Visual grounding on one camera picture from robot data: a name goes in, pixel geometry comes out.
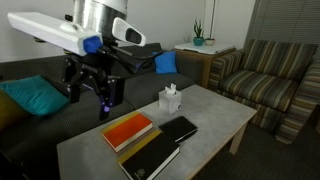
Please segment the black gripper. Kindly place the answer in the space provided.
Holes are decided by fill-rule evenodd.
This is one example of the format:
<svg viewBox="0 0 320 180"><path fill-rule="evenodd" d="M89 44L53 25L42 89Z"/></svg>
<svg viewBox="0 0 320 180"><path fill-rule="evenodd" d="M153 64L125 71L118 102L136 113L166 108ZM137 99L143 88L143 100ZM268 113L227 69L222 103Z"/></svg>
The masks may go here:
<svg viewBox="0 0 320 180"><path fill-rule="evenodd" d="M111 74L112 65L99 55L71 55L64 60L62 81L69 88L69 100L76 103L82 86L93 90L101 107L99 119L109 116L110 109L123 102L125 80Z"/></svg>

